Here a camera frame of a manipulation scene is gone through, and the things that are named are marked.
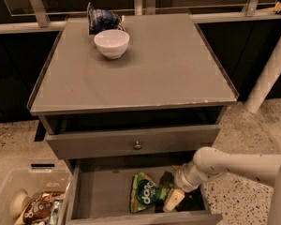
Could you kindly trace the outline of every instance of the gray table top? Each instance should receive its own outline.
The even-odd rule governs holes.
[[[68,19],[31,114],[179,108],[236,101],[187,14],[126,17],[130,42],[116,60],[88,36],[86,18]]]

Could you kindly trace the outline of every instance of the terrazzo floor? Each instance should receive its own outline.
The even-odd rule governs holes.
[[[252,114],[242,102],[229,106],[214,147],[229,153],[281,154],[281,98],[266,100]],[[45,142],[34,142],[37,121],[0,124],[0,187],[14,169],[35,162],[53,162],[66,168]],[[273,189],[233,174],[203,185],[218,225],[266,224]]]

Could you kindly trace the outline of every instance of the gray cabinet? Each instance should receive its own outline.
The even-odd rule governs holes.
[[[212,145],[223,111],[237,100],[199,28],[187,14],[126,17],[129,47],[108,60],[87,25],[67,21],[28,105],[73,172],[67,224],[216,224],[221,216],[199,189],[186,197],[200,202],[188,199],[176,213],[128,211],[132,176],[143,171],[158,183]]]

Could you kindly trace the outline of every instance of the plastic bin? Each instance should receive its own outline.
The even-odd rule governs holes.
[[[15,223],[16,219],[9,214],[9,206],[14,194],[20,189],[26,190],[30,197],[34,197],[42,191],[66,191],[61,216],[58,220],[58,224],[62,224],[67,211],[70,181],[71,174],[65,170],[33,169],[11,172],[0,190],[0,225]]]

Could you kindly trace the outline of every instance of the black snack bag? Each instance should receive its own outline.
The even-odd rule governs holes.
[[[121,18],[119,15],[108,10],[96,9],[91,3],[87,6],[87,18],[89,22],[89,35],[109,29],[125,31],[121,25]]]

